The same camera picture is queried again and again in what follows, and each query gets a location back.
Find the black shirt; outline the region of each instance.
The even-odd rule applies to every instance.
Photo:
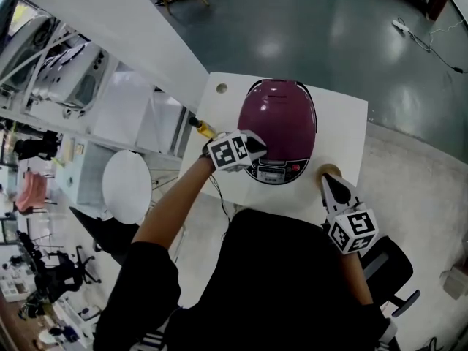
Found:
[[[361,306],[347,290],[328,236],[297,219],[250,209],[236,214],[216,269],[192,308],[178,307],[177,278],[166,249],[132,244],[94,349],[145,344],[146,334],[154,339],[168,317],[161,347],[169,351],[365,351],[374,349],[386,327],[378,307]]]

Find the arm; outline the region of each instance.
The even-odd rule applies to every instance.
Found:
[[[198,159],[154,206],[132,242],[150,242],[169,249],[195,198],[213,172],[211,159]]]
[[[341,270],[343,271],[344,280],[359,303],[363,306],[373,304],[369,286],[367,286],[366,277],[359,261],[357,252],[352,254],[344,254],[340,257]]]

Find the rice cooker control panel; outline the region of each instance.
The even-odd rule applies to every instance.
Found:
[[[276,161],[256,159],[246,168],[247,173],[264,184],[287,184],[306,169],[309,159]]]

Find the black chair backrest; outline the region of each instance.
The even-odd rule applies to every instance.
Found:
[[[34,277],[37,290],[46,295],[51,303],[59,299],[66,291],[76,291],[83,284],[83,277],[67,254],[57,252],[59,264],[46,268]],[[66,281],[73,279],[73,284]]]
[[[389,237],[379,239],[361,259],[367,285],[378,306],[389,301],[413,274],[411,262]]]
[[[104,251],[112,255],[127,253],[139,228],[137,224],[122,224],[114,218],[102,221],[73,207],[70,210]]]

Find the purple rice cooker lid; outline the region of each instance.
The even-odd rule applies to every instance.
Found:
[[[242,105],[238,128],[265,142],[263,159],[308,159],[314,149],[317,116],[307,88],[294,80],[260,80]]]

